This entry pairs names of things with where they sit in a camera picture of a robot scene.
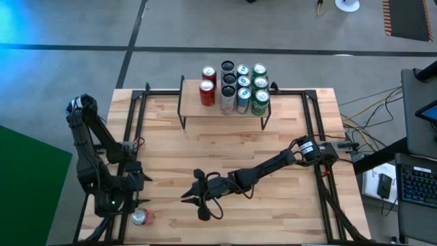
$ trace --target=black metal frame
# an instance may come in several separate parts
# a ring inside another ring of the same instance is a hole
[[[314,135],[313,125],[312,125],[311,115],[310,115],[310,110],[309,110],[309,103],[308,103],[308,99],[310,99],[313,103],[315,121],[317,123],[317,128],[318,128],[320,140],[326,141],[326,138],[324,136],[325,132],[324,132],[324,127],[323,127],[323,122],[322,122],[322,116],[320,114],[320,108],[318,105],[317,92],[315,90],[283,90],[283,91],[281,91],[275,82],[272,83],[271,88],[273,89],[273,90],[269,91],[271,96],[291,95],[291,96],[300,96],[302,98],[302,105],[303,105],[303,110],[304,110],[304,115],[305,115],[305,123],[307,126],[307,131],[308,131],[309,135]],[[181,124],[185,124],[185,119],[182,120],[182,117],[179,114],[180,92],[182,91],[181,89],[182,89],[182,83],[181,83],[181,88],[179,90],[151,90],[149,84],[146,83],[145,90],[132,91],[129,112],[128,112],[128,119],[126,121],[126,129],[124,132],[124,141],[129,140],[131,124],[132,124],[133,114],[134,114],[134,110],[135,110],[135,103],[139,98],[141,99],[141,104],[140,104],[139,118],[137,121],[137,129],[135,131],[135,139],[141,136],[141,127],[142,127],[142,123],[143,123],[143,116],[145,113],[145,103],[147,100],[147,96],[166,96],[166,95],[179,96],[178,116],[179,116],[179,119],[181,121]],[[331,175],[328,175],[328,183],[329,183],[330,193],[333,196],[336,203],[339,204],[339,198],[338,198],[338,194],[337,194],[337,188],[335,186],[333,170],[331,167],[327,167],[327,170],[330,171],[330,173],[331,173]],[[123,172],[124,172],[124,166],[119,165],[117,175],[121,176],[123,174]],[[321,172],[322,171],[321,171],[320,166],[315,165],[314,166],[314,174],[316,176],[319,176],[319,175],[321,175]],[[83,204],[81,218],[79,219],[79,222],[78,222],[78,225],[76,228],[76,235],[74,237],[73,244],[78,243],[79,232],[81,229],[83,216],[85,213],[85,207],[87,205],[87,198],[85,198],[85,201]],[[322,210],[322,219],[323,219],[323,223],[324,223],[324,229],[325,229],[327,243],[328,244],[336,243],[336,244],[340,244],[340,245],[341,244],[351,244],[351,241],[347,241],[344,226],[338,218],[336,218],[336,222],[337,222],[337,227],[338,227],[338,231],[339,231],[339,239],[338,240],[334,239],[333,231],[332,231],[331,224],[330,224],[330,217],[329,217],[329,211],[328,211],[328,206],[326,204],[326,200],[323,198],[323,196],[320,193],[319,193],[319,199],[320,199],[320,208]],[[101,244],[101,245],[120,244],[120,245],[123,245],[124,244],[124,237],[126,234],[127,220],[128,220],[128,215],[122,215],[122,220],[120,221],[119,234],[118,234],[118,238],[116,240],[112,239],[113,224],[114,224],[114,218],[112,218],[108,222],[107,227],[105,228],[106,234],[105,234],[104,241],[100,241],[100,242],[94,241],[94,242],[90,242],[90,243],[92,245],[96,245],[96,244]],[[353,242],[351,245],[353,245],[354,243],[355,244],[357,244],[357,243],[363,244],[361,242]]]
[[[181,75],[180,77],[180,87],[179,87],[179,98],[178,98],[178,117],[179,117],[179,121],[180,121],[180,125],[182,126],[182,129],[185,130],[185,123],[186,123],[186,116],[181,116],[180,115],[180,101],[182,99],[182,89],[184,88],[184,80],[185,80],[185,76]],[[266,121],[264,121],[264,118],[261,117],[261,130],[264,131],[264,129],[267,126],[268,120],[270,119],[270,116],[272,115],[272,107],[270,106],[270,103],[268,104],[268,115],[266,118]]]

